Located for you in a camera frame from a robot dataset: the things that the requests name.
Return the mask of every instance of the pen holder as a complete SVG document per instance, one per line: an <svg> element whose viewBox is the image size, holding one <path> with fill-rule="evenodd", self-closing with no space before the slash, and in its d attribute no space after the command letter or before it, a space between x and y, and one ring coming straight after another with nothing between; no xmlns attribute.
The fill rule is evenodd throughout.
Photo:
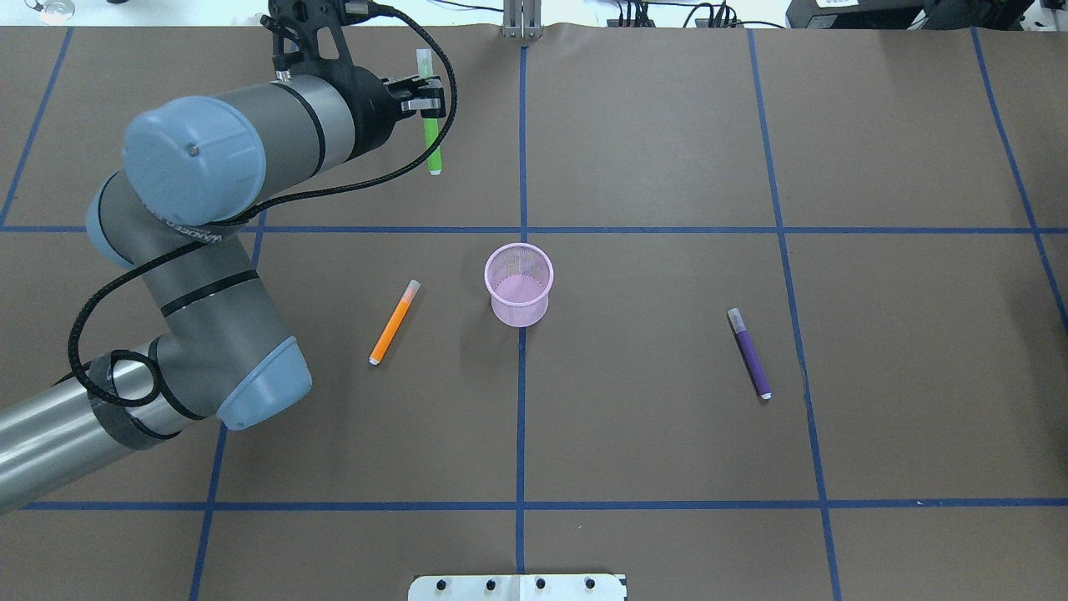
<svg viewBox="0 0 1068 601"><path fill-rule="evenodd" d="M537 323L549 309L552 260L538 247L502 246L486 260L484 278L493 315L513 328Z"/></svg>

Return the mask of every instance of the grid line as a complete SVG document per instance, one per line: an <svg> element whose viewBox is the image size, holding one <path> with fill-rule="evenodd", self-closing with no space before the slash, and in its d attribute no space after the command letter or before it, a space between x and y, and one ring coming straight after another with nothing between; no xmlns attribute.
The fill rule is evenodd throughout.
<svg viewBox="0 0 1068 601"><path fill-rule="evenodd" d="M58 78L62 62L69 45L73 28L68 28L63 45L57 58L48 85L37 109L33 125L31 126L26 145L15 175L7 190L4 204L0 207L0 233L2 232L27 232L27 233L83 233L82 225L6 225L4 223L14 195L17 190L23 167L28 160L31 147L36 136L37 128L43 118L49 96ZM818 500L783 500L783 501L594 501L594 502L528 502L524 494L524 446L525 446L525 339L527 331L519 332L518 359L519 367L517 375L517 456L516 456L516 500L515 502L359 502L359 503L334 503L334 502L294 502L294 503L272 503L272 502L217 502L216 495L218 481L221 472L221 462L225 447L226 430L220 425L219 439L216 445L215 461L213 464L211 479L208 488L207 499L204 503L182 503L182 502L35 502L23 510L31 511L81 511L81 510L106 510L106 511L203 511L204 523L202 524L201 540L198 547L198 558L194 568L193 582L190 588L190 599L197 599L199 595L200 581L203 573L204 560L206 557L207 544L210 534L211 517L216 511L241 512L241 511L514 511L516 515L516 568L522 573L523 566L523 522L524 512L530 511L672 511L672 510L776 510L797 509L812 510L819 509L823 521L824 542L831 571L832 590L835 600L841 601L841 588L838 586L836 558L834 554L833 538L831 532L830 513L834 510L849 509L880 509L880 508L951 508L951 507L1068 507L1068 497L958 497L958 499L883 499L883 500L829 500L826 493L822 466L819 457L818 437L816 432L815 414L812 406L812 395L808 384L808 376L804 361L803 343L800 332L800 323L797 312L796 297L794 294L792 275L789 267L789 258L786 247L787 234L933 234L933 235L1032 235L1046 270L1047 278L1054 294L1063 326L1068 333L1068 313L1059 295L1059 288L1052 271L1049 257L1047 255L1041 235L1068 234L1068 227L1039 227L1032 209L1022 177L1019 173L1018 164L1012 153L1007 133L1001 120L996 100L994 98L990 78L987 73L981 45L977 30L972 29L972 37L975 46L976 58L983 75L988 101L999 135L1004 145L1014 178L1019 190L1021 202L1027 215L1030 227L898 227L898 226L787 226L783 222L782 210L779 202L778 183L774 174L774 164L771 153L770 136L764 105L764 96L760 86L759 67L757 61L755 38L752 31L748 32L750 45L750 58L756 90L757 109L760 117L761 135L764 138L765 157L768 168L769 185L771 187L772 203L775 212L774 226L529 226L528 205L527 205L527 162L525 162L525 128L527 128L527 56L528 47L520 49L520 78L519 78L519 204L520 204L520 225L516 226L419 226L419 225L382 225L382 226L334 226L334 225L266 225L266 213L260 216L256 227L249 228L255 232L255 242L252 252L252 262L255 266L258 262L263 236L267 232L277 233L518 233L520 239L527 241L530 233L538 234L775 234L780 240L780 251L783 260L784 279L787 288L787 297L790 305L791 322L794 327L795 346L800 363L804 381L804 396L806 414L810 429L810 442L813 452L814 471L816 473Z"/></svg>
<svg viewBox="0 0 1068 601"><path fill-rule="evenodd" d="M264 227L267 225L267 210L260 213L256 221L256 237L252 243L252 268L260 266L260 249L263 247ZM226 425L219 424L219 438L215 444L215 460L211 463L211 479L208 483L207 500L204 502L204 520L201 523L200 541L197 544L197 560L193 564L192 582L189 585L189 601L200 597L201 580L204 575L204 562L207 559L207 545L211 536L211 521L216 511L216 496L219 491L219 476L222 472L222 456L226 450Z"/></svg>
<svg viewBox="0 0 1068 601"><path fill-rule="evenodd" d="M216 502L216 512L515 511L512 501ZM753 501L525 501L525 511L718 511L820 509L942 509L1068 507L1068 497L927 497ZM38 501L21 511L203 511L206 503L155 501Z"/></svg>
<svg viewBox="0 0 1068 601"><path fill-rule="evenodd" d="M519 48L519 240L528 241L527 223L527 46ZM519 329L516 367L516 573L527 571L527 329Z"/></svg>
<svg viewBox="0 0 1068 601"><path fill-rule="evenodd" d="M22 154L18 157L18 164L15 167L15 175L11 178L11 186L7 187L7 195L4 197L3 206L0 206L0 227L3 226L4 221L7 220L7 211L11 210L11 205L15 201L15 191L18 190L18 183L22 178L22 169L26 168L26 161L30 158L30 151L33 148L33 140L37 137L37 128L41 127L41 121L45 116L45 109L48 108L48 99L52 95L52 90L56 88L56 80L59 79L60 69L63 68L63 59L66 58L67 48L70 47L70 38L74 36L74 28L68 27L66 35L63 36L63 45L60 46L60 53L56 57L56 64L52 66L52 74L48 77L48 84L45 85L45 93L41 97L41 104L37 105L37 112L33 115L33 124L30 125L30 132L26 136L26 144L22 145Z"/></svg>
<svg viewBox="0 0 1068 601"><path fill-rule="evenodd" d="M915 226L821 226L784 225L789 235L1065 235L1068 227L915 227ZM257 227L244 227L254 234ZM522 234L516 225L267 225L264 233L280 234ZM774 225L528 225L528 234L778 234ZM0 232L12 233L85 233L84 225L3 225Z"/></svg>
<svg viewBox="0 0 1068 601"><path fill-rule="evenodd" d="M1065 334L1068 334L1068 311L1065 310L1065 302L1061 297L1061 288L1057 286L1057 278L1053 274L1053 266L1050 264L1050 257L1046 253L1046 243L1042 241L1038 221L1035 219L1035 210L1031 206L1031 199L1027 197L1027 189L1023 185L1023 177L1020 176L1020 168L1016 162L1012 144L1008 141L1008 133L1005 132L1005 124L1002 122L1001 111L998 110L994 89L990 84L990 74L987 72L987 61L983 56L983 44L979 43L979 30L975 27L972 28L972 44L975 46L975 59L979 63L979 73L983 75L983 88L987 92L990 112L994 117L994 125L998 126L998 136L1001 137L1002 145L1005 147L1005 157L1008 159L1008 165L1012 170L1012 179L1016 180L1016 188L1020 192L1020 202L1023 203L1023 211L1027 213L1027 222L1031 223L1031 232L1035 237L1035 247L1042 262L1042 268L1046 270L1046 279L1050 284L1050 289L1053 291L1053 302L1057 306L1057 313L1061 314L1061 326L1064 327Z"/></svg>
<svg viewBox="0 0 1068 601"><path fill-rule="evenodd" d="M775 178L775 161L771 153L771 135L768 131L768 114L764 104L764 90L760 85L760 66L756 56L756 37L752 29L745 30L749 38L749 58L753 66L753 86L756 93L756 110L760 117L760 136L764 139L764 157L768 169L768 186L771 189L771 205L775 212L775 228L779 234L779 253L783 263L783 279L786 284L786 300L790 310L790 323L794 328L794 347L797 352L798 365L801 368L801 379L804 383L804 407L808 423L808 446L812 450L813 471L816 476L816 492L819 495L819 513L823 525L823 545L827 551L827 566L831 581L831 594L834 601L842 601L842 586L838 581L838 560L834 552L834 533L831 529L831 511L827 506L827 486L823 481L823 462L819 454L819 434L816 430L816 412L812 406L812 388L808 383L808 368L804 359L804 342L801 338L801 320L798 316L797 297L794 294L794 274L790 271L789 250L786 246L786 228L783 223L783 210L779 201L779 181Z"/></svg>

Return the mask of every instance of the black cable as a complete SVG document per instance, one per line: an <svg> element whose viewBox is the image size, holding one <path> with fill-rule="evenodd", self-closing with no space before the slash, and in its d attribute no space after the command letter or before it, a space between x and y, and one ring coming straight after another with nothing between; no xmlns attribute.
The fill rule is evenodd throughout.
<svg viewBox="0 0 1068 601"><path fill-rule="evenodd" d="M423 154L419 155L419 157L417 157L414 160L402 167L400 169L393 171L392 173L388 173L386 175L381 175L373 179L367 179L365 181L359 181L357 184L348 184L345 186L324 188L320 190L310 190L307 192L299 192L299 193L293 193L288 195L273 197L265 202L262 202L257 205L251 206L246 210L241 211L233 219L230 219L222 223L225 224L244 223L248 219L258 215L260 212L270 208L271 206L277 206L279 204L290 202L294 200L300 200L304 197L315 197L320 195L328 195L332 193L340 193L340 192L377 186L378 184L382 184L389 181L390 179L399 177L400 175L404 175L405 173L419 167L420 164L423 163L423 161L425 161L430 156L430 154L434 153L435 149L438 148L439 145L441 145L441 141L444 139L445 133L449 132L449 129L452 127L453 122L456 120L456 106L458 104L458 100L457 100L457 90L456 90L456 73L453 70L453 65L449 61L449 57L445 56L445 51L441 48L441 46L439 46L438 43L434 39L434 37L431 37L430 34L427 33L427 31L423 29L418 22L415 22L411 17L394 9L393 6L387 6L382 4L373 4L373 5L378 9L379 15L400 19L402 21L405 22L405 25L410 27L412 31L419 34L419 36L422 37L423 41L430 46L430 48L434 50L434 53L438 56L438 58L441 60L441 63L444 65L445 75L449 78L449 91L452 97L450 99L450 105L449 105L449 114L445 117L444 125L442 125L441 127L441 131L438 132L438 137L435 138L434 142L426 148L426 151L423 152ZM137 399L127 399L98 386L89 377L88 370L90 368L90 364L82 364L81 362L81 355L79 352L79 347L81 344L81 335L85 330L85 325L89 322L90 316L92 316L96 307L100 304L100 302L103 302L104 298L107 297L109 294L111 294L122 285L130 281L134 281L135 279L141 276L142 274L151 271L152 269L155 269L156 267L164 263L168 263L170 260L173 260L179 256L184 256L185 254L188 254L202 246L205 246L205 243L202 241L191 241L189 243L186 243L185 246L175 248L170 252L160 254L159 256L156 256L155 258L144 263L143 265L137 266L126 271L125 273L119 275L117 278L111 280L106 285L104 285L104 287L96 290L96 292L90 296L89 300L87 300L85 304L81 309L81 312L78 313L78 317L75 318L74 326L70 327L70 333L67 337L67 363L70 366L72 377L76 379L78 383L81 384L91 396L97 397L105 402L119 407L138 408L151 404L153 399L155 399L160 394L160 391L163 388L163 377L159 370L159 364L140 353L126 350L112 351L109 361L124 360L124 361L139 363L145 366L148 369L148 374L152 376L152 390L148 392L148 394L146 394L143 397L139 397Z"/></svg>
<svg viewBox="0 0 1068 601"><path fill-rule="evenodd" d="M771 27L776 27L779 29L786 29L785 27L783 27L783 26L781 26L781 25L779 25L776 22L771 22L771 21L734 21L733 23L728 25L727 27L737 27L739 25L770 25Z"/></svg>
<svg viewBox="0 0 1068 601"><path fill-rule="evenodd" d="M993 1L994 4L999 3L999 0L992 0L992 1ZM1002 13L1005 12L1005 6L1008 5L1008 0L1000 0L1000 2L1001 2L1001 7L998 9L998 14L994 15L994 18L990 19L990 21L989 21L991 28L995 26L995 23L998 22L999 19L1001 19Z"/></svg>
<svg viewBox="0 0 1068 601"><path fill-rule="evenodd" d="M493 13L503 13L503 9L494 9L493 6L478 6L477 4L462 4L460 2L452 2L451 0L430 0L430 2L437 2L438 4L449 4L450 6L459 6L461 9L467 9L469 11L491 11Z"/></svg>
<svg viewBox="0 0 1068 601"><path fill-rule="evenodd" d="M75 318L74 326L70 327L70 334L67 337L67 362L70 364L70 375L78 381L78 384L81 384L85 391L89 392L91 396L98 397L105 402L123 408L139 408L151 404L152 400L159 395L159 391L163 382L162 375L159 371L159 364L140 353L134 353L131 351L113 351L112 357L115 359L136 362L148 368L148 374L152 375L152 391L143 397L127 399L98 386L92 381L92 379L89 378L89 364L81 363L81 357L78 352L78 347L81 343L81 333L85 330L85 323L89 321L89 317L93 314L93 311L96 310L96 306L100 304L105 296L111 294L115 289L119 289L119 287L123 284L134 281L152 269L155 269L163 263L188 254L202 246L204 246L203 241L191 241L185 246L175 248L166 254L160 254L152 260L135 267L111 280L104 287L97 289L95 294L89 297L85 305L82 306L81 312L78 313L78 317Z"/></svg>
<svg viewBox="0 0 1068 601"><path fill-rule="evenodd" d="M686 20L682 21L682 29L686 29L686 26L690 25L690 19L693 18L693 14L696 13L697 10L701 9L702 6L707 6L708 7L708 19L709 20L712 19L712 11L716 10L716 6L711 5L709 2L702 2L701 4L693 4L693 9L690 10L690 14L686 15Z"/></svg>
<svg viewBox="0 0 1068 601"><path fill-rule="evenodd" d="M332 188L323 188L318 190L309 190L303 192L296 192L286 195L276 196L269 200L265 200L260 204L250 206L245 210L242 210L241 212L235 215L234 217L226 219L225 221L217 221L214 224L239 225L248 222L250 219L263 212L264 210L267 210L272 206L278 206L279 204L293 202L295 200L304 200L309 197L319 197L335 193L350 192L354 190L362 190L370 188L372 186L384 184L386 181L389 181L390 179L395 179L400 175L404 175L405 173L422 164L423 161L429 158L429 156L434 154L434 151L438 149L438 146L441 145L441 141L445 138L445 133L449 132L449 129L452 128L453 126L453 122L456 120L456 106L458 104L458 100L457 100L457 90L456 90L456 72L453 70L453 63L450 62L449 57L445 56L445 51L441 49L441 46L439 46L437 42L435 42L434 37L431 37L430 34L427 33L425 29L420 27L420 25L415 22L411 17L394 9L393 6L387 6L384 4L373 4L373 6L377 6L378 10L380 11L379 14L382 16L393 17L404 21L405 25L411 28L412 31L419 34L419 36L422 37L423 41L430 46L430 49L434 50L434 53L438 56L438 58L441 60L441 64L444 66L445 76L449 78L449 93L451 95L451 98L449 100L449 114L445 116L445 122L444 124L442 124L441 131L438 132L438 137L435 138L434 142L430 143L430 145L427 146L425 151L423 151L423 154L415 157L414 160L397 169L396 171L387 173L386 175L380 175L378 177L374 177L372 179L366 179L364 181L359 181L356 184L346 184L344 186L334 186Z"/></svg>
<svg viewBox="0 0 1068 601"><path fill-rule="evenodd" d="M649 3L639 2L638 5L642 7L642 27L653 27L653 21L649 20Z"/></svg>
<svg viewBox="0 0 1068 601"><path fill-rule="evenodd" d="M655 6L700 6L701 4L707 4L707 2L702 2L701 4L691 4L686 2L646 2L646 4L653 4Z"/></svg>
<svg viewBox="0 0 1068 601"><path fill-rule="evenodd" d="M720 4L717 9L716 15L708 19L708 25L706 27L723 27L723 19L727 16L727 3L724 2Z"/></svg>

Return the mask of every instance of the metal bracket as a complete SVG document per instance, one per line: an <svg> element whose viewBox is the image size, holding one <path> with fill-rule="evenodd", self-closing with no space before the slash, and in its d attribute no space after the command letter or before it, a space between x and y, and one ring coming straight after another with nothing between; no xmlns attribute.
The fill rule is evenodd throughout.
<svg viewBox="0 0 1068 601"><path fill-rule="evenodd" d="M626 601L624 574L420 576L408 601Z"/></svg>
<svg viewBox="0 0 1068 601"><path fill-rule="evenodd" d="M541 37L541 0L504 0L501 35L509 39Z"/></svg>
<svg viewBox="0 0 1068 601"><path fill-rule="evenodd" d="M428 110L434 108L441 108L441 100L437 98L412 98L400 102L400 110L404 112L408 112L409 110Z"/></svg>

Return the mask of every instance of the black tape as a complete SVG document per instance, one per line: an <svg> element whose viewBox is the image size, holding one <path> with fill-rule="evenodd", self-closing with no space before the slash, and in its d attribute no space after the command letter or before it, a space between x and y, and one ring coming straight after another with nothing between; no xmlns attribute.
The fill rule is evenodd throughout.
<svg viewBox="0 0 1068 601"><path fill-rule="evenodd" d="M158 346L159 346L158 337L152 342L152 345L148 345L148 359L155 362L156 365L159 365L159 360L156 358L156 348ZM160 374L162 375L162 366L160 366ZM163 396L163 399L167 401L167 405L171 406L171 409L176 411L178 415L185 417L186 420L200 422L201 420L207 417L206 415L197 415L195 413L189 411L189 408L182 405L182 402L178 401L178 398L174 396L174 393L171 391L171 388L167 385L166 378L160 378L159 380L159 394Z"/></svg>
<svg viewBox="0 0 1068 601"><path fill-rule="evenodd" d="M250 279L258 279L258 278L260 273L257 273L255 269L249 269L247 271L241 271L239 273L226 275L222 279L215 280L211 283L202 285L197 289L190 291L189 294L183 294L182 296L175 298L174 300L171 300L170 303L159 309L159 313L163 314L164 318L168 318L174 312L177 312L178 310L184 310L185 307L188 307L189 305L192 305L193 303L198 302L198 300L202 298L207 298L213 294L218 294L223 289L226 289L227 287L247 282Z"/></svg>
<svg viewBox="0 0 1068 601"><path fill-rule="evenodd" d="M326 133L323 131L323 123L319 122L319 115L315 113L315 109L312 108L312 105L307 99L304 99L303 96L300 95L300 92L297 92L296 90L289 88L284 83L279 83L278 81L271 81L270 83L271 85L277 85L285 90L294 98L297 98L297 101L300 102L300 106L304 107L304 110L308 111L308 116L312 117L312 123L315 124L315 135L319 137L319 161L315 164L315 171L312 171L312 174L314 175L318 173L319 169L323 169L323 161L326 160L327 157L327 137Z"/></svg>
<svg viewBox="0 0 1068 601"><path fill-rule="evenodd" d="M123 359L120 352L113 351L94 361L89 366L89 378L97 386L117 395L112 374L115 362ZM100 427L115 440L116 443L134 450L146 450L180 434L160 434L146 427L140 420L131 416L124 408L108 404L99 397L89 395L89 407Z"/></svg>

